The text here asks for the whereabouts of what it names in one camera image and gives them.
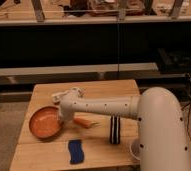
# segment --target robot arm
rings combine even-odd
[[[59,95],[63,121],[75,112],[138,119],[142,171],[191,171],[182,111],[164,88],[151,88],[140,97],[84,99],[79,88]]]

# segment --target blue sponge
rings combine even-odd
[[[82,150],[81,140],[70,140],[68,144],[70,151],[70,164],[78,164],[84,161],[84,152]]]

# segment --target orange bowl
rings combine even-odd
[[[56,135],[62,128],[58,117],[58,108],[46,106],[37,110],[29,121],[29,129],[37,138],[49,138]]]

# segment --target wooden tabletop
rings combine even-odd
[[[63,8],[59,5],[70,5],[70,0],[40,0],[43,8],[43,12],[46,19],[65,19]],[[158,3],[173,5],[174,0],[154,0],[153,9],[158,15],[167,15],[157,10]],[[185,14],[191,15],[191,0],[189,1],[189,7]],[[91,15],[86,14],[81,18],[92,18]],[[0,21],[11,20],[35,20],[35,13],[31,3],[31,0],[21,0],[20,4],[15,5],[13,0],[6,0],[6,2],[0,7]]]
[[[64,127],[61,134],[50,142],[40,141],[31,134],[29,120],[33,113],[44,106],[54,106],[51,94],[68,90],[71,87],[83,88],[86,98],[139,95],[134,80],[36,85],[11,163],[11,171],[71,170],[138,164],[138,161],[129,153],[130,143],[138,136],[137,123],[131,119],[121,119],[121,143],[119,145],[109,143],[110,117],[89,113],[75,114],[81,118],[99,123],[89,129],[70,122]],[[70,164],[68,141],[73,139],[82,140],[85,160],[81,164]]]

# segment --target screw hole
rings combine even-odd
[[[144,145],[143,145],[143,144],[140,144],[140,147],[141,147],[141,148],[144,148]]]

